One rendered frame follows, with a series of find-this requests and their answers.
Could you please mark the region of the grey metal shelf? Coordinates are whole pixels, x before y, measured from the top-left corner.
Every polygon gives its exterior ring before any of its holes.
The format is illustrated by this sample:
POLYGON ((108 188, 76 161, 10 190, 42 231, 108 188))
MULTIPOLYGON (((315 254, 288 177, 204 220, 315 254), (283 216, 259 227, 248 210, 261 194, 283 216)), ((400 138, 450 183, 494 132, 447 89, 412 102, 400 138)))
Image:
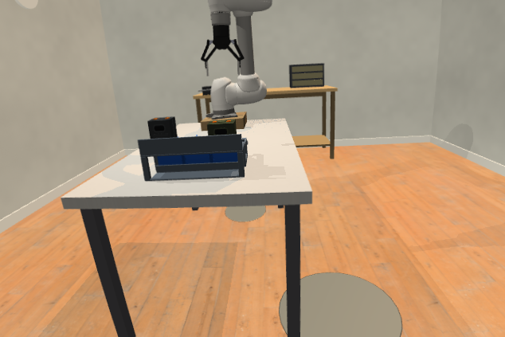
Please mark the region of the grey metal shelf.
POLYGON ((145 182, 245 176, 248 140, 241 138, 241 134, 138 139, 138 145, 145 182), (157 156, 233 152, 237 152, 238 162, 158 165, 157 160, 157 156), (153 177, 148 157, 154 157, 156 174, 153 177))

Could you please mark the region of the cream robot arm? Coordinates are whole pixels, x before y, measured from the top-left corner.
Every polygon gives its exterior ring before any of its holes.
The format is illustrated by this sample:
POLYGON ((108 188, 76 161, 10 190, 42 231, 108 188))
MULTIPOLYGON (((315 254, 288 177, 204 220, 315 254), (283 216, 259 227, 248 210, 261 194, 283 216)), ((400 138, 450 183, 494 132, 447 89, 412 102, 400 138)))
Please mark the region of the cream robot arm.
POLYGON ((206 114, 212 120, 237 117, 234 106, 253 104, 263 100, 267 94, 265 83, 255 73, 251 16, 272 6, 272 0, 208 0, 212 25, 230 25, 230 11, 236 17, 237 42, 244 59, 241 74, 234 84, 229 78, 213 81, 211 103, 213 112, 206 114))

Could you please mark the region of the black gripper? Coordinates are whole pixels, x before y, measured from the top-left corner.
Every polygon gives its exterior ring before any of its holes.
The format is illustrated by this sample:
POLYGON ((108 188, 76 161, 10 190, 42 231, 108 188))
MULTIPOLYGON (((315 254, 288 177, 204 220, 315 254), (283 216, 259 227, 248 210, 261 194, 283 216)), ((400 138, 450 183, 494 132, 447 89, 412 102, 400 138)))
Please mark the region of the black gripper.
POLYGON ((214 25, 213 26, 213 40, 212 41, 207 40, 206 48, 205 48, 205 50, 202 54, 202 58, 201 58, 201 60, 205 62, 207 76, 209 76, 208 62, 207 62, 209 60, 209 58, 212 56, 212 54, 214 53, 214 51, 216 49, 227 49, 227 48, 231 52, 231 54, 234 55, 235 58, 238 60, 238 62, 237 62, 237 75, 238 75, 238 73, 240 75, 241 60, 244 59, 244 56, 237 45, 237 40, 236 39, 230 40, 230 38, 229 38, 229 25, 214 25), (233 43, 233 45, 235 45, 240 57, 238 55, 236 55, 235 52, 229 47, 229 44, 231 42, 233 43), (211 45, 211 43, 213 43, 215 45, 215 47, 210 52, 208 57, 205 59, 204 57, 205 57, 206 52, 209 48, 209 45, 211 45))

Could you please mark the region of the olive green tool case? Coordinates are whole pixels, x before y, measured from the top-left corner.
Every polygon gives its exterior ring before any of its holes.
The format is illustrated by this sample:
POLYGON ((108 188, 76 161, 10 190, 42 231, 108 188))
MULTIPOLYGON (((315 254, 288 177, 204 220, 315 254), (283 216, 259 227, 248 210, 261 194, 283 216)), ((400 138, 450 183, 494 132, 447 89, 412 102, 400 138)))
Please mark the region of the olive green tool case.
POLYGON ((236 120, 212 120, 207 124, 208 135, 234 135, 237 133, 235 128, 236 120))

